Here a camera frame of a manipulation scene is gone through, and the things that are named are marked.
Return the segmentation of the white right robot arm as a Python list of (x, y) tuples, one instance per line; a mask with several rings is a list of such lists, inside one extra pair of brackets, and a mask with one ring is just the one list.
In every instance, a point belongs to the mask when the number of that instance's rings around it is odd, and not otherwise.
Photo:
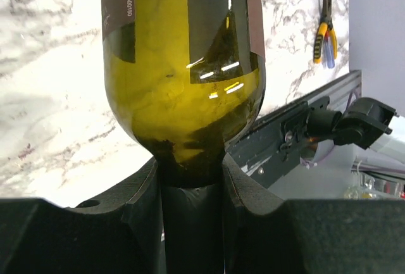
[(370, 97), (356, 99), (343, 113), (311, 110), (306, 137), (314, 142), (332, 140), (336, 146), (355, 144), (404, 162), (404, 117)]

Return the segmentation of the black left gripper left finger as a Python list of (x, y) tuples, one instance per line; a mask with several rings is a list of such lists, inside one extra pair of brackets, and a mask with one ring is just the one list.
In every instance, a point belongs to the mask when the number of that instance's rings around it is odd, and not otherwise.
[(2, 273), (157, 273), (161, 199), (155, 160), (75, 208), (1, 200)]

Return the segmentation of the tall green bottle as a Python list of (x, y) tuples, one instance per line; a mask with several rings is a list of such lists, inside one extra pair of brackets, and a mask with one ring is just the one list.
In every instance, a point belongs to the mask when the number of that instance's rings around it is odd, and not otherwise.
[(261, 0), (101, 0), (106, 95), (158, 163), (168, 273), (223, 273), (222, 161), (265, 92)]

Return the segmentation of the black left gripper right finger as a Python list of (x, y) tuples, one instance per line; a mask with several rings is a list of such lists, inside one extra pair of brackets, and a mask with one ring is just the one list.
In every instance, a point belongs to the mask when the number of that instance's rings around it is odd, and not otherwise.
[(403, 273), (404, 202), (284, 201), (223, 160), (227, 273)]

